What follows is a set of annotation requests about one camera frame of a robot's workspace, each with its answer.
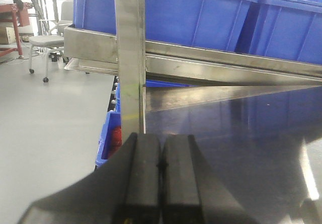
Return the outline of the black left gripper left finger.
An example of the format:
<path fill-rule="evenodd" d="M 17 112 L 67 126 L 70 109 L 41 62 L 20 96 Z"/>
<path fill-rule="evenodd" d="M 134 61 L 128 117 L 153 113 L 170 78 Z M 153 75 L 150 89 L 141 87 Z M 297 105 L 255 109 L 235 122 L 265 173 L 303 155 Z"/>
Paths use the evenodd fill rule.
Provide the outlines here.
<path fill-rule="evenodd" d="M 109 160 L 75 184 L 34 201 L 19 223 L 158 223 L 160 143 L 132 133 Z"/>

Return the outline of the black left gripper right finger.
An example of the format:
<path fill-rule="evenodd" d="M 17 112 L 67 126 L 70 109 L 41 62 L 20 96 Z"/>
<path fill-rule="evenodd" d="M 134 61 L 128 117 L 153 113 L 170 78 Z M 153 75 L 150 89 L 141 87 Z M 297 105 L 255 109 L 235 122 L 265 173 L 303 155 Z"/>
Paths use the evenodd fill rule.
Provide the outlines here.
<path fill-rule="evenodd" d="M 169 135 L 163 162 L 164 223 L 258 223 L 213 173 L 194 136 Z"/>

